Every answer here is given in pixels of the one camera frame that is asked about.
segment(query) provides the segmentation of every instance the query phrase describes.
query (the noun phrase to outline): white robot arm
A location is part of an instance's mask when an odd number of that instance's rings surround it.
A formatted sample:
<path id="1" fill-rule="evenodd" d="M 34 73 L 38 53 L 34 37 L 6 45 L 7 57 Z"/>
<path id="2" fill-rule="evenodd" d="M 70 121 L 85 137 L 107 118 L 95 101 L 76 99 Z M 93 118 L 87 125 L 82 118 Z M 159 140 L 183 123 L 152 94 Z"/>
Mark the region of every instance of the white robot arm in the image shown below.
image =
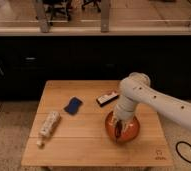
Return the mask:
<path id="1" fill-rule="evenodd" d="M 137 104 L 142 102 L 191 131 L 191 103 L 155 91 L 149 86 L 149 77 L 142 73 L 131 73 L 123 79 L 113 117 L 122 122 L 132 119 Z"/>

